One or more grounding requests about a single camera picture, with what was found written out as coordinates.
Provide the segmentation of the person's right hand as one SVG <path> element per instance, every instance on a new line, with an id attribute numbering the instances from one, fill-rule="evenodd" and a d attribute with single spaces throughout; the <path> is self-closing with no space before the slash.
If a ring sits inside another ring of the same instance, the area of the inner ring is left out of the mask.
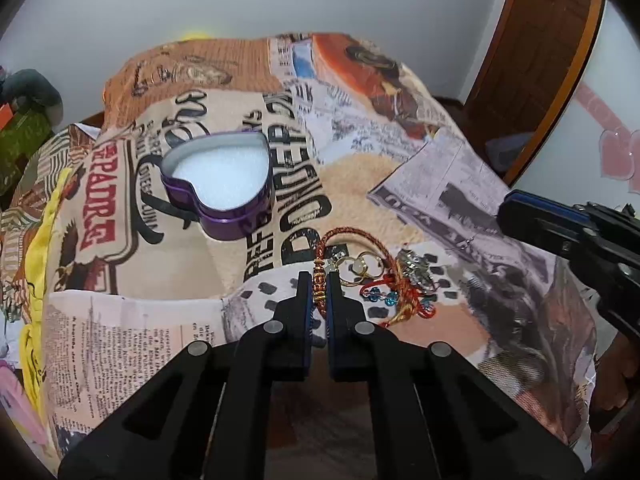
<path id="1" fill-rule="evenodd" d="M 626 336 L 617 333 L 598 362 L 590 410 L 609 411 L 622 408 L 629 398 L 626 380 L 634 376 L 638 369 L 637 348 Z"/>

